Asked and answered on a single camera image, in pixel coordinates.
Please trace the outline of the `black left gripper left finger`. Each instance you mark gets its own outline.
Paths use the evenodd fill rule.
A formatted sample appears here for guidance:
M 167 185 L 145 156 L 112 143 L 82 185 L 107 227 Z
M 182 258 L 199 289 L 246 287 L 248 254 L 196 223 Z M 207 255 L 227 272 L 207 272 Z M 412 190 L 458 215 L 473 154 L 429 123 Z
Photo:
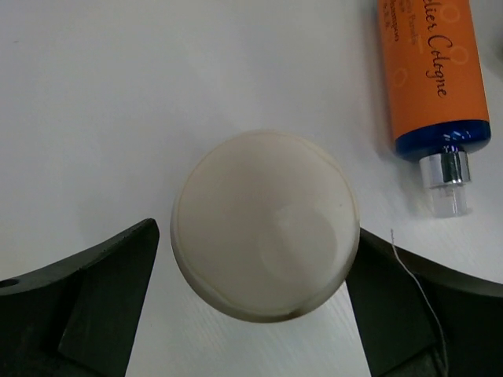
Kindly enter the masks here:
M 3 376 L 124 376 L 160 239 L 148 218 L 1 282 Z

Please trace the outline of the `cream bottle with round cap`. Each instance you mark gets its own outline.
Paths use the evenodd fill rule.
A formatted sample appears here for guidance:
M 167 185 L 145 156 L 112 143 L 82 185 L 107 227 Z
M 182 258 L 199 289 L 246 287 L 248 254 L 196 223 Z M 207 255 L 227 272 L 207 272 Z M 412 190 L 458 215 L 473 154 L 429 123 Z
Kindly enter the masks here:
M 255 323 L 324 305 L 354 262 L 360 216 L 338 163 L 305 138 L 239 134 L 192 170 L 171 212 L 173 254 L 211 307 Z

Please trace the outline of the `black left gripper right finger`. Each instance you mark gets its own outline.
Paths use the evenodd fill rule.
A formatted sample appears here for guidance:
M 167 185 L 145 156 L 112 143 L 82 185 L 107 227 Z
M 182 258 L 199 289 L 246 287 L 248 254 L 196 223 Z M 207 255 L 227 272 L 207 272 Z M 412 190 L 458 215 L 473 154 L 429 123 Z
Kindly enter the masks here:
M 502 286 L 362 231 L 347 287 L 373 376 L 500 376 Z

